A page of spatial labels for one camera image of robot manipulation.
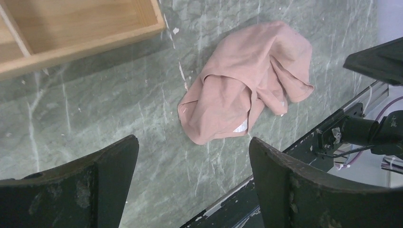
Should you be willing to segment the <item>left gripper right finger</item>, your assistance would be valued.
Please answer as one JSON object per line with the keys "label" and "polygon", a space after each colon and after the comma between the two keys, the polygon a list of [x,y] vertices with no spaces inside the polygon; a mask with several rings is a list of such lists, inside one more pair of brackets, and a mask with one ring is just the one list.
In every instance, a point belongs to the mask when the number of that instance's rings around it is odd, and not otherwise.
{"label": "left gripper right finger", "polygon": [[403,190],[340,178],[254,137],[249,158],[267,228],[400,228]]}

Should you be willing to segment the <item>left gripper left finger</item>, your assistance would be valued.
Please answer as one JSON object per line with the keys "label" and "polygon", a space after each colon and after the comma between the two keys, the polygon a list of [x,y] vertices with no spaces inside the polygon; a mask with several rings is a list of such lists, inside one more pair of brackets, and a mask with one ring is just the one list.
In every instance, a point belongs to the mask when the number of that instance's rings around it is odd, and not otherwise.
{"label": "left gripper left finger", "polygon": [[138,153],[129,135],[55,168],[1,180],[1,227],[119,227]]}

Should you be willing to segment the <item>pink beige underwear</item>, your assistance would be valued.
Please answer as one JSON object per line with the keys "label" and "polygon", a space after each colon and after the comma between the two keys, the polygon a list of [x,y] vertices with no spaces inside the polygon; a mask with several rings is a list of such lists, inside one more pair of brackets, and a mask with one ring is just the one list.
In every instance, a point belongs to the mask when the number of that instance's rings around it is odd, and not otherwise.
{"label": "pink beige underwear", "polygon": [[265,107],[288,111],[314,91],[310,42],[282,21],[225,37],[178,105],[186,135],[198,145],[249,133]]}

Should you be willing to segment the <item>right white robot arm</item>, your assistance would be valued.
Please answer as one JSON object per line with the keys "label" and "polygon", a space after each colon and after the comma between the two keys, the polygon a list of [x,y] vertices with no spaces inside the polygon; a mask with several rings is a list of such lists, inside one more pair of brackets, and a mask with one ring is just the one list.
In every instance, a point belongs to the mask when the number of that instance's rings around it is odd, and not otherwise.
{"label": "right white robot arm", "polygon": [[403,39],[350,54],[343,67],[375,82],[342,107],[337,117],[316,129],[318,144],[312,152],[321,158],[336,158],[336,149],[351,144],[357,148],[342,156],[370,150],[373,154],[402,158],[403,111],[383,112],[372,119],[367,115],[388,97],[389,86],[403,84]]}

